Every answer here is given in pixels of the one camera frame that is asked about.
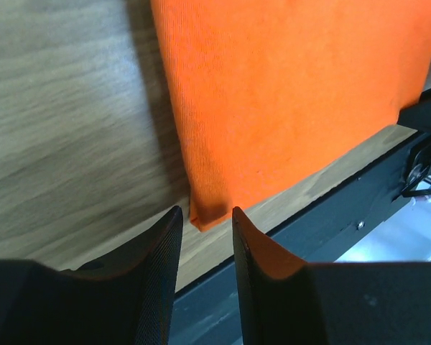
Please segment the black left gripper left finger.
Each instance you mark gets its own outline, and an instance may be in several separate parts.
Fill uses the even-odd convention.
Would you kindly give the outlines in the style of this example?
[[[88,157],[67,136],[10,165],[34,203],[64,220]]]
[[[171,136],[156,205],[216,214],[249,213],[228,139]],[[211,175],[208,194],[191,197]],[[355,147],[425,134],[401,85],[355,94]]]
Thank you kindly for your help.
[[[76,270],[0,259],[0,344],[166,344],[183,214]]]

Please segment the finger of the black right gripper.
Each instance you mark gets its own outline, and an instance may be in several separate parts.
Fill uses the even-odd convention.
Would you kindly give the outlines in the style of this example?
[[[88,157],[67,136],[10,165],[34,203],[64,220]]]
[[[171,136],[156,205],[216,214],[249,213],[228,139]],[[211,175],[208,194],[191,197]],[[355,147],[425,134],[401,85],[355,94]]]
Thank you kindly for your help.
[[[421,94],[418,103],[399,112],[398,125],[431,134],[431,89]]]

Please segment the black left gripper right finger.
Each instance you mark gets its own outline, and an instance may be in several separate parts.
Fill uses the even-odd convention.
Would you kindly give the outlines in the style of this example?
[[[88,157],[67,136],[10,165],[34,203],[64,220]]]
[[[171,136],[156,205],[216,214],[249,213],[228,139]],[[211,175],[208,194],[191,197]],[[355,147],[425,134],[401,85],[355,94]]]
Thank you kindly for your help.
[[[245,344],[431,344],[431,262],[310,263],[232,213]]]

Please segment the orange t-shirt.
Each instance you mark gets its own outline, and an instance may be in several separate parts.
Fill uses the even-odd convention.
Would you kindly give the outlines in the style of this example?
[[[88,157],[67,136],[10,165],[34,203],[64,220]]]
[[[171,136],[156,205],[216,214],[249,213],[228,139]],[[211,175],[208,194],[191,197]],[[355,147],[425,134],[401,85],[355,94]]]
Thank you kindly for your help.
[[[395,124],[431,61],[431,1],[153,1],[207,231]]]

